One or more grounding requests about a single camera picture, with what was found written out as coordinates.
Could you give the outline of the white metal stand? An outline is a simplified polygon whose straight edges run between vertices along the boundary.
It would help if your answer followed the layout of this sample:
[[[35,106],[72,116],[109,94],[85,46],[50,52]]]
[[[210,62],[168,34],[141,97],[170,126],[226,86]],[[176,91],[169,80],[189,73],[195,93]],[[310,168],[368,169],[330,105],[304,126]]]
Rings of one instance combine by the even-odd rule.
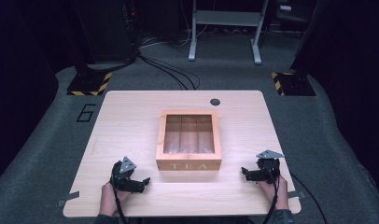
[[[196,58],[197,49],[197,26],[204,25],[230,25],[241,27],[255,27],[256,33],[250,40],[255,64],[261,64],[259,39],[266,15],[266,9],[270,0],[261,0],[262,8],[259,12],[243,11],[215,11],[200,10],[197,8],[197,0],[192,0],[192,27],[191,42],[189,47],[189,61],[193,62]]]

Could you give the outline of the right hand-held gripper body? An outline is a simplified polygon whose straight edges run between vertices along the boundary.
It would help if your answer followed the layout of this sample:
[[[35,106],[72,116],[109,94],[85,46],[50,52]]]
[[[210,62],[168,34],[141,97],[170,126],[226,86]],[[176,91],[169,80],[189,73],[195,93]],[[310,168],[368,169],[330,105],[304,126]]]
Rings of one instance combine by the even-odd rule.
[[[257,155],[259,166],[259,181],[266,181],[268,184],[273,184],[277,177],[280,176],[280,158],[284,155],[269,149]]]

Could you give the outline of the person's right hand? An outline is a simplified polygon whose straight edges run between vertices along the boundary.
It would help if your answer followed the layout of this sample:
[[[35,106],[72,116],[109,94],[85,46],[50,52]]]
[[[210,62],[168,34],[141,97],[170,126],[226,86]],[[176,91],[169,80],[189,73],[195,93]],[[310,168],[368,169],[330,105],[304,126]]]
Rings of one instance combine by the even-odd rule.
[[[258,185],[261,187],[266,195],[266,198],[270,203],[274,201],[274,196],[277,196],[276,203],[274,204],[275,210],[288,210],[288,182],[283,176],[275,181],[275,184],[268,184],[264,181],[259,182]]]

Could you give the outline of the wooden tea box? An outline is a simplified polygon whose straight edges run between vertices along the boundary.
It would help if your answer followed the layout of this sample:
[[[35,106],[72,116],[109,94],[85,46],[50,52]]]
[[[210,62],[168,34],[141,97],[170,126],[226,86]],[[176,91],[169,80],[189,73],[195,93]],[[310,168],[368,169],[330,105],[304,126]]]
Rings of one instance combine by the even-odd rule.
[[[160,171],[217,171],[221,162],[216,111],[165,110],[161,113],[156,152]]]

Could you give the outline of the striped black yellow base plate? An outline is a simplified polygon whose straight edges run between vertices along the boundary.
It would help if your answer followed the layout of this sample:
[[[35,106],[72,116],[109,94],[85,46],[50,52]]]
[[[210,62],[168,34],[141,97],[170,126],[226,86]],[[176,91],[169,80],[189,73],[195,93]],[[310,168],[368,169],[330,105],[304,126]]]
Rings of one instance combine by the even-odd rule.
[[[272,73],[274,86],[281,96],[315,96],[316,93],[307,77],[295,73]]]
[[[68,86],[66,94],[75,96],[101,95],[111,77],[111,73],[96,73],[88,76],[76,75]]]

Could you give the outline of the person's left hand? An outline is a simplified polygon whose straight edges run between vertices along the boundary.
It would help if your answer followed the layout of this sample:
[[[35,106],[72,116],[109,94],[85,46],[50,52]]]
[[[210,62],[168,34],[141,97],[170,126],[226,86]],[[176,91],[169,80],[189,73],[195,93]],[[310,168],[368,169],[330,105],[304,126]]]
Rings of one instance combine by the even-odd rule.
[[[117,194],[114,194],[112,185],[109,182],[105,183],[102,186],[99,214],[116,217],[119,214],[116,199],[119,199],[120,205],[124,205],[124,202],[130,195],[131,192],[127,191],[118,191]]]

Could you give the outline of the black cabinet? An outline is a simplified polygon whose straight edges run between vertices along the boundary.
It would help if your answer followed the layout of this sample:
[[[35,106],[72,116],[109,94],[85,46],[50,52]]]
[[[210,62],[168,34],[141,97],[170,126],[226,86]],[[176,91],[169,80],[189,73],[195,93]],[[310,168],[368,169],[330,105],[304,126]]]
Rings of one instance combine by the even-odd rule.
[[[73,1],[92,59],[96,63],[132,63],[125,0]]]

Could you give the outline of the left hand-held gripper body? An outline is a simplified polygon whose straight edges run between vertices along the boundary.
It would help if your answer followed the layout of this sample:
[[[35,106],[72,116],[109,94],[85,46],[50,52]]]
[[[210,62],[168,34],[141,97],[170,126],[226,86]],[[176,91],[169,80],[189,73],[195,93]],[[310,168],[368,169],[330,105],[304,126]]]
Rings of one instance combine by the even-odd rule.
[[[137,184],[131,180],[134,169],[134,163],[127,157],[117,161],[111,171],[110,184],[120,191],[136,191]]]

